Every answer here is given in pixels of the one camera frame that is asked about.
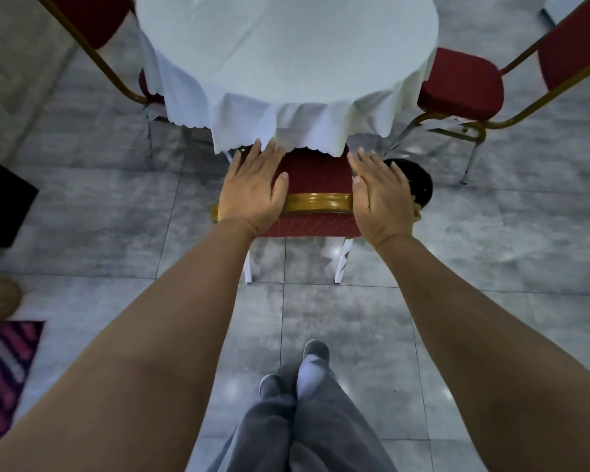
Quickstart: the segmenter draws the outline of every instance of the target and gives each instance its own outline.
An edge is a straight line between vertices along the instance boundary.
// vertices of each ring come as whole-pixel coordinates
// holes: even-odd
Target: marble floor
[[[537,17],[544,0],[435,1],[441,45],[499,66],[547,30]],[[137,89],[132,19],[102,53]],[[506,85],[503,117],[543,93],[535,59]],[[400,113],[394,133],[416,112]],[[193,140],[205,132],[156,124],[149,159],[143,128],[140,107],[76,51],[17,152],[14,171],[40,193],[16,244],[0,251],[0,272],[26,288],[16,318],[47,321],[18,417],[209,229],[225,158]],[[377,140],[350,139],[361,143]],[[458,181],[471,146],[418,131],[401,150],[435,181],[416,236],[590,368],[590,78],[488,137],[466,187]],[[388,269],[357,240],[336,286],[339,253],[338,238],[254,243],[254,283],[239,286],[189,470],[205,469],[253,403],[259,379],[295,362],[313,335],[328,342],[339,381],[399,470],[484,470]]]

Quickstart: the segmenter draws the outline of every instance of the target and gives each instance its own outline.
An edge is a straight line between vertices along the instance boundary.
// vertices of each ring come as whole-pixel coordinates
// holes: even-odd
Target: white tablecloth
[[[389,135],[437,46],[432,0],[137,0],[149,91],[216,153],[263,145],[339,156]]]

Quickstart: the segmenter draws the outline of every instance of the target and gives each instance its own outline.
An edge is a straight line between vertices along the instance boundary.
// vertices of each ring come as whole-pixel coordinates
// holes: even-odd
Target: rug
[[[13,422],[44,322],[0,322],[0,438]]]

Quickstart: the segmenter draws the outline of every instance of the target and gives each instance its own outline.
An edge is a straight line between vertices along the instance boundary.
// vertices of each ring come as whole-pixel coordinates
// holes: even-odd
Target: banquet chair
[[[282,172],[289,174],[289,189],[282,214],[261,237],[343,237],[343,247],[334,281],[340,284],[354,238],[361,232],[352,213],[352,167],[347,161],[347,146],[341,157],[307,148],[287,153],[277,167],[273,182]],[[430,194],[423,197],[430,200]],[[421,206],[413,204],[415,221]],[[218,205],[213,205],[210,220],[217,222]],[[243,268],[245,283],[252,282],[251,258],[247,252]]]
[[[537,52],[548,92],[514,117],[495,121],[504,103],[503,76]],[[387,153],[399,147],[409,132],[429,119],[449,117],[467,120],[461,132],[444,128],[428,131],[474,143],[465,174],[466,184],[478,160],[489,129],[518,124],[564,91],[590,76],[590,0],[584,1],[553,30],[501,69],[490,61],[452,49],[438,48],[430,77],[422,84],[418,106],[425,112],[412,120]],[[475,136],[468,135],[472,129]]]
[[[129,89],[110,65],[98,53],[116,34],[129,12],[135,15],[133,0],[39,0],[70,33],[103,74],[125,97],[141,104],[147,117],[149,157],[153,156],[151,121],[169,122],[166,117],[164,97],[148,90],[144,70],[140,71],[138,84],[142,95]],[[195,139],[200,143],[209,143]]]

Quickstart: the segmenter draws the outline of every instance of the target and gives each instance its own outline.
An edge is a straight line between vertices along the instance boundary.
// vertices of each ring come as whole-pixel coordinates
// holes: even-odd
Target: hand
[[[366,155],[362,148],[347,158],[357,173],[353,211],[365,240],[378,248],[391,237],[413,237],[413,198],[400,167],[393,163],[390,169],[375,153]]]
[[[242,164],[240,151],[236,152],[218,201],[219,222],[244,220],[254,237],[273,225],[284,208],[289,188],[289,176],[284,172],[271,190],[271,180],[284,152],[284,147],[275,147],[275,139],[271,139],[261,153],[260,139],[256,140]]]

